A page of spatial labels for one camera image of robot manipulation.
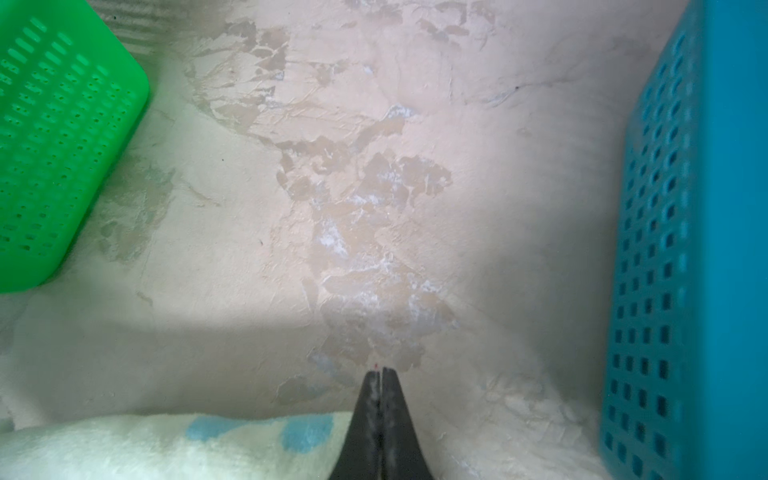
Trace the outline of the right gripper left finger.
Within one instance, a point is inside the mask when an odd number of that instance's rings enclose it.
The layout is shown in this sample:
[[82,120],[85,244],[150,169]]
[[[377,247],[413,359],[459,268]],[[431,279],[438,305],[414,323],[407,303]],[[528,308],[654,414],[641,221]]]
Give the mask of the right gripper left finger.
[[381,468],[381,373],[366,373],[330,479],[376,480]]

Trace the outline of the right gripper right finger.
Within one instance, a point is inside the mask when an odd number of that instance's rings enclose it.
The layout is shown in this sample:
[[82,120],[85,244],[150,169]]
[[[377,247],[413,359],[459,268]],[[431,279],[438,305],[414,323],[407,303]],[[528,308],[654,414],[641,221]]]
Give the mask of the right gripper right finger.
[[382,374],[382,471],[388,480],[433,480],[420,448],[397,372]]

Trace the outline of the pale yellow teal towel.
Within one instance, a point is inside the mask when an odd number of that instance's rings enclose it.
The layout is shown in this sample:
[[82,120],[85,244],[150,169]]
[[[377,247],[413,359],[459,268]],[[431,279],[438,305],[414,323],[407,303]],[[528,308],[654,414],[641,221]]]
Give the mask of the pale yellow teal towel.
[[4,479],[325,479],[351,413],[118,415],[1,436]]

